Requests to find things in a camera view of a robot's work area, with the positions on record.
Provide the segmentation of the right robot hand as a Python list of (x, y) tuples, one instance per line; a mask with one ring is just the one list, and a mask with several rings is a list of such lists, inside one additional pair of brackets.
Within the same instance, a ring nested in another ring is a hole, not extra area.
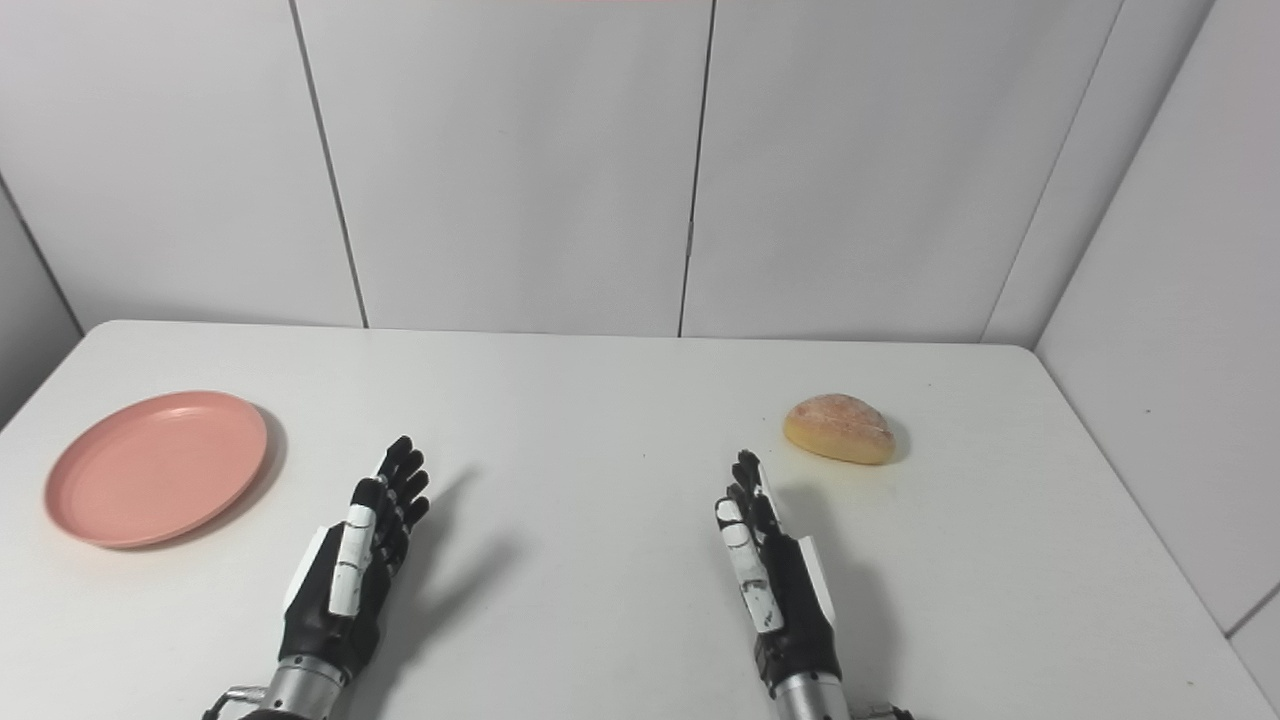
[(739, 452), (716, 501), (719, 537), (756, 633), (754, 659), (771, 697), (786, 682), (840, 680), (835, 611), (812, 538), (783, 529), (760, 459)]

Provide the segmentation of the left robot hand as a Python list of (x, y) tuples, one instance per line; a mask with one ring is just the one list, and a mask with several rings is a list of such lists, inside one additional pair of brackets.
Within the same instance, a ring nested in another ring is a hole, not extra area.
[(424, 455), (408, 436), (361, 479), (346, 515), (323, 528), (300, 566), (284, 611), (279, 659), (311, 659), (352, 682), (372, 661), (381, 611), (415, 527), (430, 510)]

